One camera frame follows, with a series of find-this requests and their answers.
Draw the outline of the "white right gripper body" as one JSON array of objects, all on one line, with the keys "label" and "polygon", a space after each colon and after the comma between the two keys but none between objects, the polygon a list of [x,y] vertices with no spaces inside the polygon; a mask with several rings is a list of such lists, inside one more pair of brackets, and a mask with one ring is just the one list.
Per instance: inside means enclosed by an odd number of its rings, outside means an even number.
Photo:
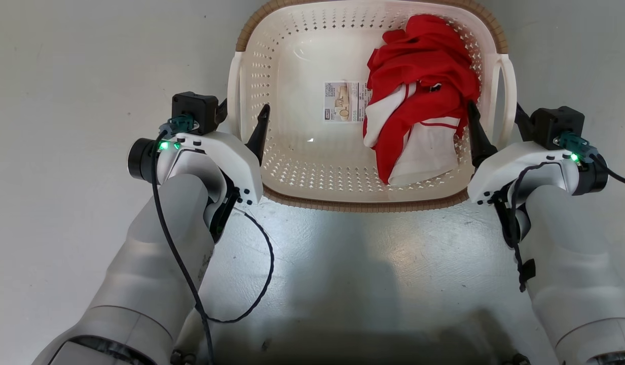
[{"label": "white right gripper body", "polygon": [[485,159],[467,187],[470,201],[492,205],[495,197],[521,206],[540,186],[556,186],[570,196],[602,191],[607,172],[569,150],[547,150],[532,141],[511,144]]}]

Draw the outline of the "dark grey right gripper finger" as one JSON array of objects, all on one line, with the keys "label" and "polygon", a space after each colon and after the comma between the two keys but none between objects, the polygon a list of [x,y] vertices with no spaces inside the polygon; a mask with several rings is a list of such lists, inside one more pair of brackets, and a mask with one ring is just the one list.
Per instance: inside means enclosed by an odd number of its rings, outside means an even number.
[{"label": "dark grey right gripper finger", "polygon": [[477,109],[476,102],[468,102],[467,112],[471,162],[474,168],[479,168],[482,162],[496,154],[498,149],[490,143],[481,125],[481,113]]},{"label": "dark grey right gripper finger", "polygon": [[532,118],[523,110],[519,103],[516,107],[516,115],[514,116],[514,124],[519,129],[522,141],[533,141],[533,122]]}]

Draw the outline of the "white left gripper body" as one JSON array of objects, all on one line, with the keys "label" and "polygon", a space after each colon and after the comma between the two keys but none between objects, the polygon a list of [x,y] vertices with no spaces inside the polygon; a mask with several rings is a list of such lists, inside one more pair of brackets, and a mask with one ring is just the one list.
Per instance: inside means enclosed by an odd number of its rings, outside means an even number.
[{"label": "white left gripper body", "polygon": [[228,133],[180,133],[159,142],[137,139],[128,152],[128,173],[150,183],[153,164],[158,185],[177,175],[199,178],[214,206],[221,206],[233,191],[239,193],[240,203],[245,205],[257,204],[263,196],[258,158],[240,139]]}]

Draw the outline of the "white plastic laundry basket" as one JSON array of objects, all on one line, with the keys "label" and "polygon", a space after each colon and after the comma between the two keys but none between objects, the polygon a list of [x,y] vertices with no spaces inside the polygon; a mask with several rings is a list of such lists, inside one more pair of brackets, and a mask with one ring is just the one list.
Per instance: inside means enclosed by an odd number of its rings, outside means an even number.
[{"label": "white plastic laundry basket", "polygon": [[241,30],[228,82],[228,122],[247,140],[271,107],[262,160],[264,196],[283,205],[345,212],[440,209],[466,201],[474,173],[468,132],[454,139],[458,164],[435,178],[394,187],[379,180],[361,122],[332,122],[330,83],[361,85],[382,35],[414,15],[443,18],[465,44],[481,84],[477,108],[493,136],[498,80],[505,107],[497,147],[516,115],[517,82],[502,25],[476,0],[269,0]]}]

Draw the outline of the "paper product label sticker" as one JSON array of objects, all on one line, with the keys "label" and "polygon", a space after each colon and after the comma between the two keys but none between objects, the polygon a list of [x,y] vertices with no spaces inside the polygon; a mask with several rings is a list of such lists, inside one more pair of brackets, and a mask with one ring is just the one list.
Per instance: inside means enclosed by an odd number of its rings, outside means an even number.
[{"label": "paper product label sticker", "polygon": [[323,120],[326,123],[363,123],[372,91],[366,82],[326,82],[323,90]]}]

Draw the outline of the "red and white garment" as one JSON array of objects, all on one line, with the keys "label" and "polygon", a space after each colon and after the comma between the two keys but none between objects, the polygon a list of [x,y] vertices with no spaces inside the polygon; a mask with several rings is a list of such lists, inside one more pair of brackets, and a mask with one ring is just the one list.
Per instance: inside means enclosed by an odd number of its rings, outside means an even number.
[{"label": "red and white garment", "polygon": [[464,41],[444,19],[424,14],[385,32],[383,42],[367,62],[363,122],[380,180],[406,186],[455,169],[455,139],[481,95]]}]

